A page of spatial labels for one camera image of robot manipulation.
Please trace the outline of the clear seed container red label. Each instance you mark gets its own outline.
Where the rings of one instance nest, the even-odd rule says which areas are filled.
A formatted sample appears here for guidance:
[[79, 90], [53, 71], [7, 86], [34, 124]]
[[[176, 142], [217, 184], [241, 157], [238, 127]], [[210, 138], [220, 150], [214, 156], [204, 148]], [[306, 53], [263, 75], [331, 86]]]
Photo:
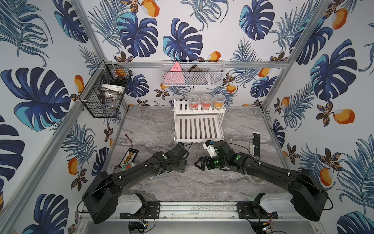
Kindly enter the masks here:
[[200, 104], [203, 110], [209, 110], [211, 108], [213, 97], [209, 94], [201, 95]]

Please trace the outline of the clear seed container orange label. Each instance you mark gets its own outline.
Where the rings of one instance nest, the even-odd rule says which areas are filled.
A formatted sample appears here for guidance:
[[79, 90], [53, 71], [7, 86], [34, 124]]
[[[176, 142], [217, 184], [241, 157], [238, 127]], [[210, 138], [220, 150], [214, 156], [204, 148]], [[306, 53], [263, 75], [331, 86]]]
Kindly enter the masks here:
[[216, 94], [213, 96], [213, 107], [220, 110], [224, 107], [226, 102], [226, 97], [222, 94]]

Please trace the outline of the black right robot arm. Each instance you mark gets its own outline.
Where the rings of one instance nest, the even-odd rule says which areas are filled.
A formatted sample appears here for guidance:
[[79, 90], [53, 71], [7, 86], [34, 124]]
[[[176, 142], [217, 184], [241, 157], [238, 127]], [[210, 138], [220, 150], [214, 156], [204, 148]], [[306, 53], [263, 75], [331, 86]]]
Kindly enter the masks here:
[[195, 167], [200, 170], [220, 169], [255, 176], [286, 190], [292, 196], [292, 204], [302, 217], [319, 221], [329, 199], [314, 173], [307, 169], [287, 170], [262, 162], [250, 153], [236, 153], [230, 144], [220, 140], [207, 141], [203, 147], [209, 156], [200, 157]]

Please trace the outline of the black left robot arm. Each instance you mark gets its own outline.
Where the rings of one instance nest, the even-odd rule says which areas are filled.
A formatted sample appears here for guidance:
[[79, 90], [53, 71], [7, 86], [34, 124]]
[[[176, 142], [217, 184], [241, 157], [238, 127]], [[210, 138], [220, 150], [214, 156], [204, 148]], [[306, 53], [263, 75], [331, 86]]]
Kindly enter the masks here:
[[124, 190], [152, 176], [172, 171], [183, 173], [188, 156], [188, 149], [178, 143], [171, 150], [156, 152], [145, 162], [128, 170], [113, 174], [106, 171], [99, 173], [82, 197], [94, 224], [104, 222], [115, 213]]

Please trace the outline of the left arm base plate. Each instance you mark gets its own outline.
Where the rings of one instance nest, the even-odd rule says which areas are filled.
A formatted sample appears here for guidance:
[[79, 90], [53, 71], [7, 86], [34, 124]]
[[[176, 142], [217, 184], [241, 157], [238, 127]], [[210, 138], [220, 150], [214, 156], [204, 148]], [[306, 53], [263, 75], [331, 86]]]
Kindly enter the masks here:
[[159, 219], [161, 203], [156, 201], [146, 201], [140, 194], [122, 195], [119, 197], [119, 217], [121, 219]]

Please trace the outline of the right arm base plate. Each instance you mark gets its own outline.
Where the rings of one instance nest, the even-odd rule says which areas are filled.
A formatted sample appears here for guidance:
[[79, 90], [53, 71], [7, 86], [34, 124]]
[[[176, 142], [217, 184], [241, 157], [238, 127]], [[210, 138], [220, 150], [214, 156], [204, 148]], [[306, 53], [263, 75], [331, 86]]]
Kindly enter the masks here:
[[265, 193], [259, 193], [253, 201], [240, 201], [237, 203], [239, 219], [274, 219], [279, 218], [277, 212], [269, 213], [260, 205]]

